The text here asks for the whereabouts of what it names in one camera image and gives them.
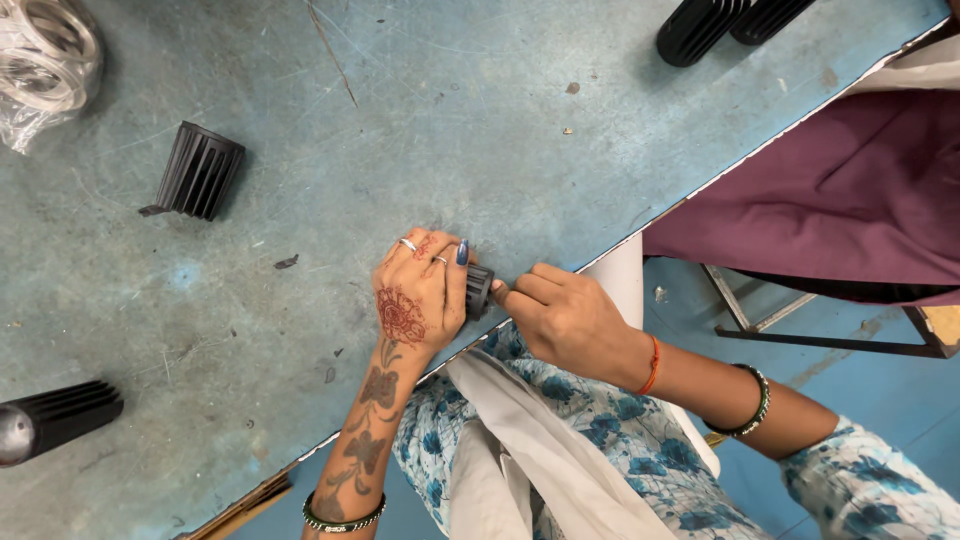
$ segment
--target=fingernail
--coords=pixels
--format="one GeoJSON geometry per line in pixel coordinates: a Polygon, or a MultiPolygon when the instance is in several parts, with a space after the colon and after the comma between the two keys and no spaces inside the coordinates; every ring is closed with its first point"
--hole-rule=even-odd
{"type": "Polygon", "coordinates": [[[467,264],[467,259],[470,257],[470,243],[467,242],[467,239],[464,238],[460,240],[460,247],[457,248],[457,264],[463,266],[467,264]]]}

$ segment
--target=clear plastic bag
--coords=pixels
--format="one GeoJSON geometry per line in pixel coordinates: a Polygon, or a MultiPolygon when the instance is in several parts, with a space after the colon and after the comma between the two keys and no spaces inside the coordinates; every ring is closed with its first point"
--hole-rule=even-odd
{"type": "Polygon", "coordinates": [[[104,51],[76,0],[0,0],[0,138],[26,154],[41,130],[80,115],[104,51]]]}

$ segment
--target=black plastic part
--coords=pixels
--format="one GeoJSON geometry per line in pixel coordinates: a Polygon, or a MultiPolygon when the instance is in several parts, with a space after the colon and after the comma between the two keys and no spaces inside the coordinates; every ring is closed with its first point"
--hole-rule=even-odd
{"type": "Polygon", "coordinates": [[[493,282],[493,270],[467,265],[467,319],[479,321],[490,303],[490,284],[493,282]]]}
{"type": "Polygon", "coordinates": [[[122,411],[120,394],[102,380],[2,403],[0,414],[26,417],[26,422],[12,429],[31,430],[33,436],[25,455],[13,462],[0,461],[0,468],[18,465],[105,426],[122,411]]]}
{"type": "Polygon", "coordinates": [[[683,0],[657,33],[657,52],[671,65],[693,65],[749,8],[750,0],[683,0]]]}
{"type": "Polygon", "coordinates": [[[745,45],[760,45],[797,18],[815,0],[756,0],[730,30],[745,45]]]}
{"type": "Polygon", "coordinates": [[[213,221],[246,152],[241,144],[183,122],[167,160],[156,204],[140,209],[140,215],[175,210],[213,221]]]}

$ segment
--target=blue table surface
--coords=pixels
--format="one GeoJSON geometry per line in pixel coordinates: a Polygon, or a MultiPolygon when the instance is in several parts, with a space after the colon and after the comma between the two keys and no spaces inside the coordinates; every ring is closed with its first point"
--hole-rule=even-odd
{"type": "Polygon", "coordinates": [[[302,1],[85,3],[99,95],[0,164],[0,401],[104,377],[127,407],[0,473],[16,538],[199,527],[341,426],[411,226],[508,280],[579,268],[948,15],[824,0],[678,69],[653,45],[676,0],[317,2],[355,107],[302,1]],[[136,213],[181,120],[248,148],[212,223],[136,213]]]}

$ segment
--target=blue floral kurta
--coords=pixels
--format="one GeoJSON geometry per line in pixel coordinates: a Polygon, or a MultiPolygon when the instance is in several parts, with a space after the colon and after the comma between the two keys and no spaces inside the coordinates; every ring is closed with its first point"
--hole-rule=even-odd
{"type": "MultiPolygon", "coordinates": [[[[483,350],[536,387],[678,538],[771,538],[724,493],[660,401],[531,357],[513,324],[488,337],[483,350]]],[[[407,481],[445,534],[457,437],[476,417],[450,379],[437,377],[415,390],[394,441],[407,481]]],[[[960,505],[900,451],[846,418],[822,443],[781,461],[780,469],[790,496],[816,518],[825,538],[960,539],[960,505]]],[[[535,540],[562,539],[534,494],[535,540]]]]}

